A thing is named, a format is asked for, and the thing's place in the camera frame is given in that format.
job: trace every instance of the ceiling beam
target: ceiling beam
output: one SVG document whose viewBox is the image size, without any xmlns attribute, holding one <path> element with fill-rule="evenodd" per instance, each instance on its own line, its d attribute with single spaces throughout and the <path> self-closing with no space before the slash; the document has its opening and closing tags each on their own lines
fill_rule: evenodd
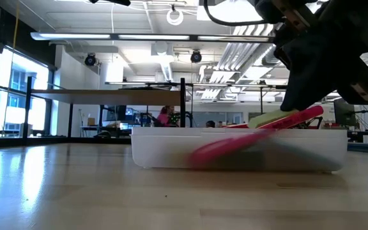
<svg viewBox="0 0 368 230">
<path fill-rule="evenodd" d="M 70 45 L 67 45 L 66 52 L 115 54 L 119 52 L 119 48 L 106 45 L 87 45 L 84 47 L 79 46 L 72 48 Z"/>
</svg>

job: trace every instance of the person in pink shirt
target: person in pink shirt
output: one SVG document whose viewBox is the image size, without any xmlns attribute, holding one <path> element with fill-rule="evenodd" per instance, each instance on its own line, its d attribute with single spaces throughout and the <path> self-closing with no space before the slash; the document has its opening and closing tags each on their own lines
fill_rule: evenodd
<svg viewBox="0 0 368 230">
<path fill-rule="evenodd" d="M 169 127 L 169 119 L 170 119 L 170 114 L 174 113 L 174 106 L 172 105 L 166 105 L 164 106 L 161 111 L 160 114 L 158 115 L 157 119 L 161 122 L 161 124 L 163 124 L 163 127 Z"/>
</svg>

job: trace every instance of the person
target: person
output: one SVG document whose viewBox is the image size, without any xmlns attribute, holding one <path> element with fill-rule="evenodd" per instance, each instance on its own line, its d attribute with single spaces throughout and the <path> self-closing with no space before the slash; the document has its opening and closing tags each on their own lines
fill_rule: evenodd
<svg viewBox="0 0 368 230">
<path fill-rule="evenodd" d="M 206 128 L 215 128 L 215 122 L 214 121 L 207 121 L 205 124 Z"/>
<path fill-rule="evenodd" d="M 169 127 L 170 114 L 174 113 L 174 106 L 166 105 L 161 108 L 160 114 L 157 119 L 163 125 L 163 127 Z"/>
</svg>

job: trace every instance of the yellow-green object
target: yellow-green object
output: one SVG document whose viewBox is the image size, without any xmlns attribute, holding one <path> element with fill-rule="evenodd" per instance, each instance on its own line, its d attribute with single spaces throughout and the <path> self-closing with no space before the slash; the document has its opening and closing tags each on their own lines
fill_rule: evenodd
<svg viewBox="0 0 368 230">
<path fill-rule="evenodd" d="M 267 112 L 266 114 L 262 114 L 260 116 L 257 116 L 255 118 L 251 118 L 248 123 L 249 128 L 258 128 L 263 125 L 272 123 L 274 121 L 277 121 L 279 119 L 285 118 L 287 116 L 290 116 L 296 112 L 299 112 L 297 109 L 294 109 L 289 112 L 281 111 L 280 109 L 273 111 L 273 112 Z"/>
</svg>

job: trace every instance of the cardboard box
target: cardboard box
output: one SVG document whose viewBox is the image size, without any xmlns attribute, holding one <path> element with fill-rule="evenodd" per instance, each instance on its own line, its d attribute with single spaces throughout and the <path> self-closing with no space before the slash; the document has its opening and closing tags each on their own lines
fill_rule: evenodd
<svg viewBox="0 0 368 230">
<path fill-rule="evenodd" d="M 95 119 L 94 118 L 88 118 L 88 126 L 95 126 Z"/>
</svg>

